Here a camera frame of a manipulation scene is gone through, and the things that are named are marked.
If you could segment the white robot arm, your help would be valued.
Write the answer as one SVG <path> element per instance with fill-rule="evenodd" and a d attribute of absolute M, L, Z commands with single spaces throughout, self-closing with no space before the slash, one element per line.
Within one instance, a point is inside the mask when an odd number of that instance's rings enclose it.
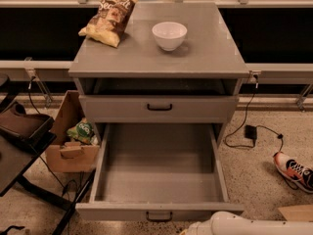
<path fill-rule="evenodd" d="M 179 235 L 313 235 L 313 223 L 251 220 L 218 211 L 204 222 L 195 222 Z"/>

